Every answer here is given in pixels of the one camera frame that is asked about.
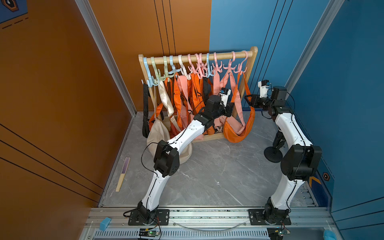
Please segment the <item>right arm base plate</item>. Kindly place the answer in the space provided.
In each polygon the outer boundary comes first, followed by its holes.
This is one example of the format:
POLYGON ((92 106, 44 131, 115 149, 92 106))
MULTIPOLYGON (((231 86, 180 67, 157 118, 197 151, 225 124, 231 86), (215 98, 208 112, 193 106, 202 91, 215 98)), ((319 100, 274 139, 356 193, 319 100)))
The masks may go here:
POLYGON ((289 209, 269 210, 248 209, 249 220, 252 226, 290 226, 292 224, 289 209))

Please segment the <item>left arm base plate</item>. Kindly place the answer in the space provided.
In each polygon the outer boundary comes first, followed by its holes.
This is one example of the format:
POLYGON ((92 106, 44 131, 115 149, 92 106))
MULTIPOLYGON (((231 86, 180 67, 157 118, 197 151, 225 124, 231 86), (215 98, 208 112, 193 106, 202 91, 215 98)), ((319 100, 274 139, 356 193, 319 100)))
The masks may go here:
POLYGON ((154 226, 160 224, 160 226, 167 226, 170 219, 170 210, 169 209, 157 209, 150 213, 141 213, 139 210, 135 209, 130 212, 130 217, 128 221, 129 226, 154 226))

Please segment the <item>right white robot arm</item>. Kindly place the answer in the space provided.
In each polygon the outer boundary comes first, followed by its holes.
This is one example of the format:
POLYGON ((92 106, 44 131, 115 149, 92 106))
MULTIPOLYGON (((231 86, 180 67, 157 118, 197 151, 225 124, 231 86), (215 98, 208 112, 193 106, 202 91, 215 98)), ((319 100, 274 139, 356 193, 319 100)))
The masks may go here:
POLYGON ((304 182, 315 175, 322 156, 322 149, 305 136, 293 109, 287 106, 287 94, 287 89, 276 86, 270 96, 267 91, 245 96, 252 109, 267 111, 278 127, 273 145, 264 150, 264 155, 270 162, 281 164, 282 178, 277 190, 267 200, 265 220, 272 217, 285 219, 289 215, 293 197, 304 182))

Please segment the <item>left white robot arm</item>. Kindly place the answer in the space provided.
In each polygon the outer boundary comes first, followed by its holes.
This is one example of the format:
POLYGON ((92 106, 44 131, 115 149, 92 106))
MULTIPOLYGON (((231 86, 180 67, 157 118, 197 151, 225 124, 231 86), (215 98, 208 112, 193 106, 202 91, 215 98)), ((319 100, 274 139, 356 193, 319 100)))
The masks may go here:
POLYGON ((154 175, 144 198, 138 203, 137 210, 146 224, 156 219, 156 210, 168 179, 180 166, 180 154, 198 136, 214 125, 214 120, 232 115, 235 103, 228 96, 212 95, 206 106, 198 112, 190 124, 169 141, 159 141, 154 156, 154 175))

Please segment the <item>orange crescent bag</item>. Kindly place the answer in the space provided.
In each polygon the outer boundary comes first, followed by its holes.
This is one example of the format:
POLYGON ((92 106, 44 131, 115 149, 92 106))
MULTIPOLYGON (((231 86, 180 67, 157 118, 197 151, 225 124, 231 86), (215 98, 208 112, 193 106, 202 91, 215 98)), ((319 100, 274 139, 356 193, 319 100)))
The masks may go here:
MULTIPOLYGON (((234 93, 233 93, 233 96, 231 99, 232 103, 236 103, 237 95, 239 95, 239 97, 240 97, 238 85, 240 82, 240 76, 242 76, 242 75, 244 76, 245 74, 244 73, 241 75, 238 74, 238 77, 237 77, 238 81, 237 81, 237 84, 234 88, 234 93)), ((251 95, 251 91, 250 91, 249 86, 248 86, 248 80, 245 76, 244 76, 243 83, 245 83, 245 91, 246 91, 247 95, 251 95)), ((255 121, 255 115, 256 115, 255 109, 251 108, 250 116, 249 116, 249 119, 247 121, 247 124, 240 123, 239 121, 237 121, 236 118, 234 118, 232 116, 227 117, 225 122, 224 122, 224 128, 223 128, 223 133, 224 133, 225 138, 231 143, 239 143, 239 142, 243 141, 252 130, 252 127, 253 127, 253 124, 255 121)))

